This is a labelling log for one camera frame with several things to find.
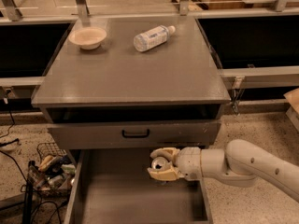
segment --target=drawer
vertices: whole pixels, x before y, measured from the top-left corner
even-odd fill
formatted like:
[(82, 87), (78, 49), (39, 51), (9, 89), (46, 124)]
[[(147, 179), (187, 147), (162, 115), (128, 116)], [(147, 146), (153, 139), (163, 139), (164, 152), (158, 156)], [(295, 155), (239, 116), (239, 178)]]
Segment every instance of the drawer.
[(62, 149), (154, 147), (159, 143), (212, 144), (219, 120), (51, 124), (49, 131)]
[(82, 150), (64, 223), (212, 223), (204, 182), (151, 179), (148, 148)]

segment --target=white bowl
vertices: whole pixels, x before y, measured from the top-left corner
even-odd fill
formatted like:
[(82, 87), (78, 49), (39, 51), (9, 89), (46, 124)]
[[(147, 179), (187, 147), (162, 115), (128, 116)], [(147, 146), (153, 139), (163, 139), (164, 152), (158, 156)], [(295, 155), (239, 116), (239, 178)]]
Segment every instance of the white bowl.
[(106, 31), (100, 27), (83, 27), (71, 32), (68, 39), (82, 49), (96, 49), (106, 36)]

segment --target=wire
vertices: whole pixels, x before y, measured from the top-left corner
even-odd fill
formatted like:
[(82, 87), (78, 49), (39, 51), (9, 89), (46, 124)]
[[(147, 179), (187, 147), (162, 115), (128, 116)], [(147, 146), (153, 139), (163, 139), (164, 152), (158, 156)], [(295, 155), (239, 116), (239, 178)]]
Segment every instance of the wire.
[(13, 118), (12, 113), (11, 113), (10, 104), (7, 103), (7, 105), (8, 105), (8, 112), (9, 112), (9, 115), (10, 115), (10, 118), (11, 118), (11, 121), (12, 121), (12, 124), (8, 127), (8, 129), (7, 129), (7, 134), (4, 134), (4, 135), (0, 136), (0, 138), (4, 138), (4, 137), (6, 137), (6, 136), (9, 136), (9, 131), (10, 131), (10, 129), (12, 128), (12, 126), (14, 126), (14, 125), (16, 124), (15, 119)]
[(6, 136), (9, 136), (9, 130), (12, 128), (12, 126), (14, 126), (15, 124), (13, 123), (13, 124), (11, 124), (9, 127), (8, 127), (8, 129), (7, 129), (7, 134), (4, 134), (4, 135), (2, 135), (2, 136), (0, 136), (0, 138), (4, 138), (4, 137), (6, 137)]
[(19, 138), (15, 138), (14, 140), (11, 140), (9, 142), (6, 142), (6, 143), (0, 143), (0, 147), (4, 147), (4, 146), (7, 146), (7, 145), (10, 145), (12, 143), (15, 143), (15, 142), (19, 142), (20, 139)]
[(38, 213), (39, 208), (40, 208), (43, 204), (46, 204), (46, 203), (52, 203), (52, 204), (55, 205), (55, 211), (52, 213), (52, 215), (50, 216), (50, 219), (49, 219), (49, 221), (48, 221), (47, 223), (50, 223), (51, 219), (53, 218), (53, 216), (54, 216), (55, 213), (57, 212), (57, 216), (58, 216), (59, 223), (62, 224), (62, 220), (61, 220), (60, 215), (59, 215), (59, 208), (61, 208), (63, 205), (61, 204), (60, 206), (58, 206), (57, 203), (54, 202), (54, 201), (45, 201), (45, 202), (40, 203), (39, 205), (37, 205), (36, 208), (34, 209), (34, 211), (32, 212), (32, 214), (34, 214), (34, 215), (32, 216), (31, 224), (34, 223), (34, 220), (35, 220), (35, 218), (36, 218), (36, 214)]
[(27, 179), (26, 179), (24, 173), (22, 172), (21, 167), (20, 167), (19, 164), (16, 162), (16, 160), (15, 160), (13, 157), (11, 157), (9, 154), (7, 154), (6, 152), (4, 152), (4, 151), (1, 151), (1, 150), (0, 150), (0, 153), (3, 153), (4, 155), (8, 156), (9, 158), (11, 158), (11, 159), (16, 163), (16, 165), (17, 165), (17, 167), (18, 167), (18, 169), (19, 169), (19, 171), (20, 171), (22, 177), (24, 178), (25, 182), (27, 182)]
[[(26, 185), (25, 184), (21, 185), (20, 192), (22, 192), (22, 193), (26, 192)], [(40, 194), (40, 191), (36, 190), (34, 188), (34, 193), (36, 193), (37, 196), (39, 197), (39, 204), (41, 204), (43, 202), (43, 196)]]

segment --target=tile floor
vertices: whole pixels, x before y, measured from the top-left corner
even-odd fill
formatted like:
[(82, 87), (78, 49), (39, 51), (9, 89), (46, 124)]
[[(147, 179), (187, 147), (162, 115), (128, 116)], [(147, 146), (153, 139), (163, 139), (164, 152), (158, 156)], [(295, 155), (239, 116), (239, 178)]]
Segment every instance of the tile floor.
[[(288, 105), (282, 103), (243, 104), (241, 114), (234, 115), (226, 109), (221, 118), (222, 125), (218, 138), (210, 148), (224, 148), (229, 141), (241, 138), (256, 144), (268, 152), (299, 166), (299, 132), (285, 115)], [(21, 169), (26, 172), (29, 160), (39, 161), (36, 147), (39, 143), (52, 142), (47, 132), (47, 123), (41, 113), (13, 113), (16, 125), (0, 142), (19, 138), (0, 150), (13, 156)], [(0, 114), (0, 136), (7, 133), (11, 120), (8, 114)], [(0, 154), (0, 200), (20, 194), (24, 181), (14, 162)], [(251, 188), (236, 188), (223, 185), (216, 180), (206, 179), (206, 192), (215, 224), (297, 224), (299, 203), (259, 179)], [(47, 223), (53, 206), (45, 205), (36, 216), (35, 223)], [(64, 219), (65, 208), (60, 210)], [(21, 210), (0, 212), (0, 223), (21, 223)], [(59, 223), (57, 216), (51, 223)]]

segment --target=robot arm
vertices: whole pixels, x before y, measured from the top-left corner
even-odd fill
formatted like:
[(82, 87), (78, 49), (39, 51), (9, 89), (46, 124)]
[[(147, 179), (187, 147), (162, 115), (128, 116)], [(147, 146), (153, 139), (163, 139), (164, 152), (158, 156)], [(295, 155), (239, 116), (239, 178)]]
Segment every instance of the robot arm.
[(245, 140), (222, 149), (166, 147), (154, 150), (150, 176), (161, 181), (187, 181), (211, 177), (221, 183), (250, 187), (257, 176), (275, 185), (299, 202), (299, 167), (283, 161)]

